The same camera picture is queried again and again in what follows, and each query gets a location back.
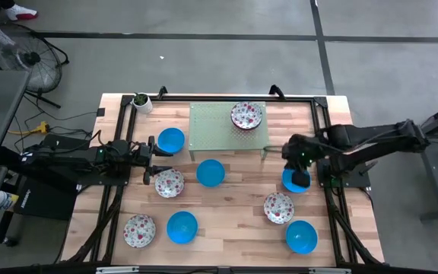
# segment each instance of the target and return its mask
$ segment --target blue bowl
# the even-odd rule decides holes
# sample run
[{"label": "blue bowl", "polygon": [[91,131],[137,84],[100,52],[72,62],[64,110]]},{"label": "blue bowl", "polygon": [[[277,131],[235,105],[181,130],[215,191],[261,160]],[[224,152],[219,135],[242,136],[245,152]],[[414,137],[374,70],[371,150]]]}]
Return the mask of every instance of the blue bowl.
[{"label": "blue bowl", "polygon": [[215,187],[224,180],[226,170],[224,166],[217,160],[209,159],[203,161],[195,173],[197,180],[203,186]]},{"label": "blue bowl", "polygon": [[294,221],[287,228],[287,244],[295,253],[311,253],[317,240],[316,229],[307,221]]},{"label": "blue bowl", "polygon": [[292,176],[294,175],[295,170],[291,169],[284,169],[283,173],[281,174],[281,182],[283,185],[287,188],[287,190],[290,190],[293,193],[304,193],[312,184],[312,177],[310,176],[309,171],[305,170],[304,173],[309,175],[309,187],[301,187],[292,182]]},{"label": "blue bowl", "polygon": [[182,149],[186,141],[186,136],[182,130],[177,128],[168,128],[158,136],[158,147],[168,153],[175,154]]},{"label": "blue bowl", "polygon": [[190,212],[177,212],[168,219],[167,234],[175,244],[188,244],[197,234],[198,223]]}]

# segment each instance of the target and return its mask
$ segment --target potted plant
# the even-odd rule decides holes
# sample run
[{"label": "potted plant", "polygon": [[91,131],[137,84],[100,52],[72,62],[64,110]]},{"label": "potted plant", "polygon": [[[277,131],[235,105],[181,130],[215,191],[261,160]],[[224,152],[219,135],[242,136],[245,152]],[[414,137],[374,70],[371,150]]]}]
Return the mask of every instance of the potted plant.
[{"label": "potted plant", "polygon": [[131,104],[136,107],[139,113],[150,113],[153,110],[151,99],[144,93],[135,93],[135,97],[131,101]]}]

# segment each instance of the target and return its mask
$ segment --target electric fan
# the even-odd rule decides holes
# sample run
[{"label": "electric fan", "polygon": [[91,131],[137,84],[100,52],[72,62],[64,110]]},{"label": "electric fan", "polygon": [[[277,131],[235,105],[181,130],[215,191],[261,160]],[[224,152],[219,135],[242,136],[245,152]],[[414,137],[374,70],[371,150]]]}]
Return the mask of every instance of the electric fan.
[{"label": "electric fan", "polygon": [[[64,62],[60,62],[54,49],[65,56]],[[41,94],[57,88],[62,79],[62,66],[66,64],[67,54],[35,30],[12,23],[0,25],[0,70],[29,72],[27,94],[60,108]]]}]

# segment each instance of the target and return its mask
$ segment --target white container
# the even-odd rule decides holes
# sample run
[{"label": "white container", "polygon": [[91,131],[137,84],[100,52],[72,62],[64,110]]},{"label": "white container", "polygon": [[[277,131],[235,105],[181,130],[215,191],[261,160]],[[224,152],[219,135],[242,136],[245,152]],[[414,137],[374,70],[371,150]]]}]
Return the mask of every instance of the white container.
[{"label": "white container", "polygon": [[151,99],[149,98],[149,96],[147,96],[148,100],[146,101],[146,103],[143,106],[139,106],[137,104],[135,104],[135,99],[133,98],[133,100],[131,100],[131,104],[136,108],[136,110],[139,113],[143,113],[143,114],[148,114],[153,110],[153,105],[151,104]]},{"label": "white container", "polygon": [[0,191],[0,209],[13,210],[13,206],[17,201],[18,195]]}]

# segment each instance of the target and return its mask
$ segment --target green mesh tray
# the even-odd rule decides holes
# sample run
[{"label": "green mesh tray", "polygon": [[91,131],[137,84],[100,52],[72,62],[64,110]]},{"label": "green mesh tray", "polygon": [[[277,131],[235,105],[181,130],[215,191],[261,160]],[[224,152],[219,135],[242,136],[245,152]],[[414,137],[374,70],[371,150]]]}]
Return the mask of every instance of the green mesh tray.
[{"label": "green mesh tray", "polygon": [[256,102],[263,120],[252,130],[238,129],[231,121],[237,102],[190,103],[190,151],[260,150],[269,143],[266,103]]}]

